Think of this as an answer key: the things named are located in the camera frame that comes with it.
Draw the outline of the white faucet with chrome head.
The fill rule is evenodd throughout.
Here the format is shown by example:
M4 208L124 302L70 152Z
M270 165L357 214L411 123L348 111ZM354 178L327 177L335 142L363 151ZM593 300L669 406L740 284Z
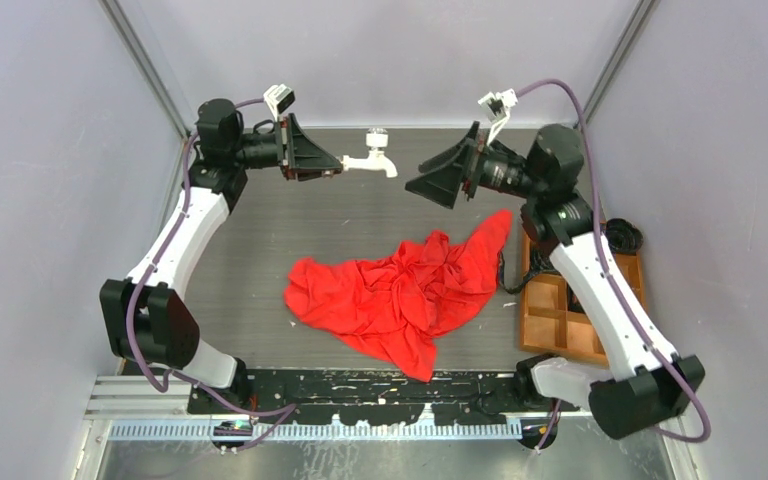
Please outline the white faucet with chrome head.
M367 156L354 158L343 155L341 158L343 170L379 171L383 172L389 179L396 178L398 176L397 167L385 152L389 143L387 130L378 127L368 129L365 134L365 143L368 148Z

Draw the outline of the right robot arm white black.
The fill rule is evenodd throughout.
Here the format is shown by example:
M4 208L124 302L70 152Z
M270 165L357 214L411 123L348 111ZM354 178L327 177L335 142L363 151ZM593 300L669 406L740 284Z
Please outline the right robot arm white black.
M699 441L711 421L699 397L705 368L682 356L658 330L612 256L590 201L577 188L586 152L571 127L541 127L526 154L519 154L478 125L454 146L421 163L406 190L452 208L459 196L487 188L522 200L527 237L548 258L577 296L607 356L596 368L557 354L521 362L515 396L527 410L551 400L590 411L601 430L622 439L697 412Z

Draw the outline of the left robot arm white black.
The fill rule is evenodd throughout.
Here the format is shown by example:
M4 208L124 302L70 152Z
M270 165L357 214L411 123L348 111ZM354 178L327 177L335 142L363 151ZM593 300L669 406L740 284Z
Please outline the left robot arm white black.
M342 171L337 158L313 142L289 108L295 97L261 98L268 119L244 126L243 104L212 99L198 109L181 152L182 190L166 225L139 263L101 287L100 304L112 353L147 368L164 367L213 387L229 413L252 397L242 360L203 340L184 298L191 275L218 228L237 206L255 169L276 168L306 181Z

